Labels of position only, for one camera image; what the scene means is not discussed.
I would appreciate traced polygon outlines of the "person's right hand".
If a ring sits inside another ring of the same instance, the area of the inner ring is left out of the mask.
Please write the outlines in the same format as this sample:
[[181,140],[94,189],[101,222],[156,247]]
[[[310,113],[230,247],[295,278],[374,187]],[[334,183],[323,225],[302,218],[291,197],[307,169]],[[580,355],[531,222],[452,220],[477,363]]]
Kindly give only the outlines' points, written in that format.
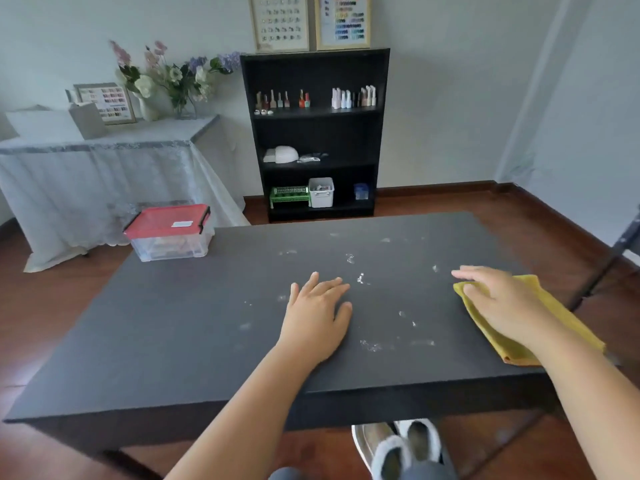
[[511,274],[484,266],[460,266],[453,277],[482,284],[494,300],[491,315],[483,315],[492,328],[534,350],[557,325],[555,317],[523,282]]

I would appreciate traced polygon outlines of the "black bookshelf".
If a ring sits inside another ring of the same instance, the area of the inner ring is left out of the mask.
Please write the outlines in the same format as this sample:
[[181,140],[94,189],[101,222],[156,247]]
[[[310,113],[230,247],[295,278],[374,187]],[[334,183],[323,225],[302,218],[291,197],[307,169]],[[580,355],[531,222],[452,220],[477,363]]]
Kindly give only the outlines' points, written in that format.
[[[260,183],[268,222],[372,217],[377,197],[390,48],[361,48],[326,52],[288,52],[241,56],[244,90],[250,112]],[[332,110],[332,88],[355,91],[378,88],[378,105]],[[297,106],[300,90],[310,94],[310,113],[279,111],[255,116],[257,92],[288,92]],[[299,156],[324,152],[322,162],[263,163],[269,148],[292,146]],[[308,185],[311,178],[331,177],[333,206],[313,209],[303,202],[277,203],[269,208],[274,186]],[[353,185],[366,183],[369,199],[356,201]]]

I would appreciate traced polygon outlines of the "person's right forearm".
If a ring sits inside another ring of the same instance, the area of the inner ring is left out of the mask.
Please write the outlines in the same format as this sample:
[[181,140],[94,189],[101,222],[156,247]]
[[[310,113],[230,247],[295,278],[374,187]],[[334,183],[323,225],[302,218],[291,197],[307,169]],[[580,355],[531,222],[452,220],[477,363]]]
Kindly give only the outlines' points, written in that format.
[[640,480],[640,390],[561,324],[544,322],[523,343],[552,380],[597,480]]

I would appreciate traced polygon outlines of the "framed colour swatch chart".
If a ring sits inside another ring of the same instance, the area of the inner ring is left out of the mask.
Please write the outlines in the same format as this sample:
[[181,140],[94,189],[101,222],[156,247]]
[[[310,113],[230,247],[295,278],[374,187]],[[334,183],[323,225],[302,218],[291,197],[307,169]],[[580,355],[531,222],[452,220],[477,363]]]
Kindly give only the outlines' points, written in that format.
[[371,0],[314,0],[316,49],[371,47]]

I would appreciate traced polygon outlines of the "person's right shoe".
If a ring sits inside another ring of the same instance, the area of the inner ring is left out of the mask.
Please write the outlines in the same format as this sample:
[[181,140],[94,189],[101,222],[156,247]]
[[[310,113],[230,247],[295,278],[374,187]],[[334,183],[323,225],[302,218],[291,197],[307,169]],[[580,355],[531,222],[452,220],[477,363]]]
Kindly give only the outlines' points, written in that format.
[[399,435],[407,440],[415,460],[440,463],[442,441],[437,428],[429,419],[395,421],[395,426]]

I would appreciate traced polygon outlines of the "person's grey trousers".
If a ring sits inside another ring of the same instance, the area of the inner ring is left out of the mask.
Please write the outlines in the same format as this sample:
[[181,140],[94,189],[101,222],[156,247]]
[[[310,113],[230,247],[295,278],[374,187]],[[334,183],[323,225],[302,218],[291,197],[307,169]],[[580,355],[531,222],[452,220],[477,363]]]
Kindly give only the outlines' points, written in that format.
[[[455,480],[451,471],[441,463],[419,461],[403,469],[405,464],[398,454],[389,454],[380,468],[374,469],[372,480]],[[297,468],[283,467],[274,471],[268,480],[310,480]]]

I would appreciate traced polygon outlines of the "yellow cleaning cloth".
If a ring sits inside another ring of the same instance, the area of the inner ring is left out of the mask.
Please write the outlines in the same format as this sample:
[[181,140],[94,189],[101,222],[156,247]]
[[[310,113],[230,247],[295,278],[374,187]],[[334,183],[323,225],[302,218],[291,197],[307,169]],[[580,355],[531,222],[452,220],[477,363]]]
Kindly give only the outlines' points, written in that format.
[[[565,327],[573,330],[583,340],[590,344],[591,347],[599,350],[599,352],[605,354],[607,346],[597,338],[597,336],[582,323],[571,311],[569,311],[560,301],[558,301],[551,293],[542,288],[539,278],[534,274],[523,274],[514,276],[516,280],[523,282],[533,293],[539,298],[539,300],[546,306],[546,308],[555,316],[555,318],[563,323]],[[483,293],[487,294],[486,287],[482,284],[475,282],[457,282],[453,284],[453,290],[462,299],[467,312],[475,322],[476,326],[484,337],[492,345],[496,353],[501,357],[502,361],[509,365],[515,365],[519,367],[527,366],[540,366],[540,362],[535,355],[520,343],[507,338],[500,334],[497,330],[491,327],[486,318],[476,309],[475,305],[466,296],[463,288],[466,284],[473,284],[482,289]]]

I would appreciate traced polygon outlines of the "artificial flower bouquet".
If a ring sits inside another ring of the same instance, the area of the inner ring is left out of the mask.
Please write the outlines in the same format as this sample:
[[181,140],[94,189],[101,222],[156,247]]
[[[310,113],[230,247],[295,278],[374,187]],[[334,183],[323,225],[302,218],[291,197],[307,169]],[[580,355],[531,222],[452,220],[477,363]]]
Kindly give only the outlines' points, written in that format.
[[167,46],[156,41],[144,51],[145,66],[138,67],[131,55],[116,41],[109,46],[116,57],[117,76],[121,85],[139,100],[149,100],[157,90],[169,97],[175,115],[183,114],[188,104],[207,101],[216,91],[218,80],[238,72],[241,53],[231,52],[213,58],[192,57],[177,64],[166,60]]

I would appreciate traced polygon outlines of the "white nail lamp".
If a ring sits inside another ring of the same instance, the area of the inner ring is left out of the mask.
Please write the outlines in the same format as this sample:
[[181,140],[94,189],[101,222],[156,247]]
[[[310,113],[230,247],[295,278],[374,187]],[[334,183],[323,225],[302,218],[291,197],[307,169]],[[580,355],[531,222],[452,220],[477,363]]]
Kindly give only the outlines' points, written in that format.
[[288,164],[299,161],[299,153],[292,146],[277,146],[266,150],[262,161],[263,163]]

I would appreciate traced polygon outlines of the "person's shoe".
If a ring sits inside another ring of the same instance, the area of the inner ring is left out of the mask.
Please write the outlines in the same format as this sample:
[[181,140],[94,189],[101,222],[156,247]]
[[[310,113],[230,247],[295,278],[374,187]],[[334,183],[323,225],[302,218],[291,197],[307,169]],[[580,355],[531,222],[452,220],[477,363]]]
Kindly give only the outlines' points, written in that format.
[[442,441],[437,428],[429,419],[395,421],[395,426],[399,435],[407,440],[415,460],[440,463]]
[[404,439],[388,423],[352,425],[351,433],[372,480],[400,480],[410,457]]

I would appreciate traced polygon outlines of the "white lace tablecloth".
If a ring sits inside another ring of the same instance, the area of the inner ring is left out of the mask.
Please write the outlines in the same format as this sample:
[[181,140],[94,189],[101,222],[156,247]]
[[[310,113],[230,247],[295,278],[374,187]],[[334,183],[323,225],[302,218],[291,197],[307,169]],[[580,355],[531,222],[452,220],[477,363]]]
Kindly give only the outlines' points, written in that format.
[[219,115],[108,129],[73,143],[0,142],[0,190],[31,249],[25,273],[128,245],[124,227],[150,207],[203,203],[215,228],[250,224]]

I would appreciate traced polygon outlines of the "white vase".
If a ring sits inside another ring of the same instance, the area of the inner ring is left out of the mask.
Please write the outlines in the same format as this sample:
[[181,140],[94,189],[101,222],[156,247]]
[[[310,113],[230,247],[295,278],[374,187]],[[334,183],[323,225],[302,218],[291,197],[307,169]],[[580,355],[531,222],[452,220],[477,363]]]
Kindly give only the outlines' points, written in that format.
[[158,121],[161,118],[161,115],[155,105],[154,93],[149,96],[136,93],[135,96],[139,100],[140,113],[144,121],[153,122]]

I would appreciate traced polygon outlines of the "person's left forearm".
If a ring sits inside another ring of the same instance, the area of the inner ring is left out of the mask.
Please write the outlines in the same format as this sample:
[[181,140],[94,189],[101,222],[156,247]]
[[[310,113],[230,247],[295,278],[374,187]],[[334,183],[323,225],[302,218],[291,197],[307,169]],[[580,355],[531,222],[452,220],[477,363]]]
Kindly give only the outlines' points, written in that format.
[[292,403],[322,359],[279,342],[164,480],[264,480]]

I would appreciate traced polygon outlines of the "black stand leg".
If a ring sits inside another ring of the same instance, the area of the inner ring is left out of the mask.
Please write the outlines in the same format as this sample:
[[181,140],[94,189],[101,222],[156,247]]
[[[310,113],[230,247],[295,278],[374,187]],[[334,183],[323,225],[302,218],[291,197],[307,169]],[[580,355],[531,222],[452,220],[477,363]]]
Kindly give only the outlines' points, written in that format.
[[614,268],[614,266],[624,257],[626,251],[629,251],[640,257],[640,204],[638,211],[631,223],[620,235],[614,243],[610,252],[604,260],[596,268],[594,272],[583,286],[573,295],[567,304],[570,312],[575,312],[587,298],[594,295],[597,286],[603,281],[606,274]]

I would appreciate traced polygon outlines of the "row of brown nail polish bottles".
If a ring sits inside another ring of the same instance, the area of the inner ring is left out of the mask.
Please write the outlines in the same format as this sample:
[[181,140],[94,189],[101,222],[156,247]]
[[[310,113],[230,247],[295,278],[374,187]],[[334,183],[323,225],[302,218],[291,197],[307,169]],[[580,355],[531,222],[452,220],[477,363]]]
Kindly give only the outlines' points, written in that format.
[[303,114],[310,113],[310,94],[304,90],[300,90],[299,97],[297,99],[297,106],[292,103],[292,99],[289,98],[288,92],[277,94],[274,90],[270,90],[269,93],[263,93],[261,91],[257,92],[255,96],[255,106],[254,110],[258,109],[272,109],[274,112],[279,111],[293,111],[299,110]]

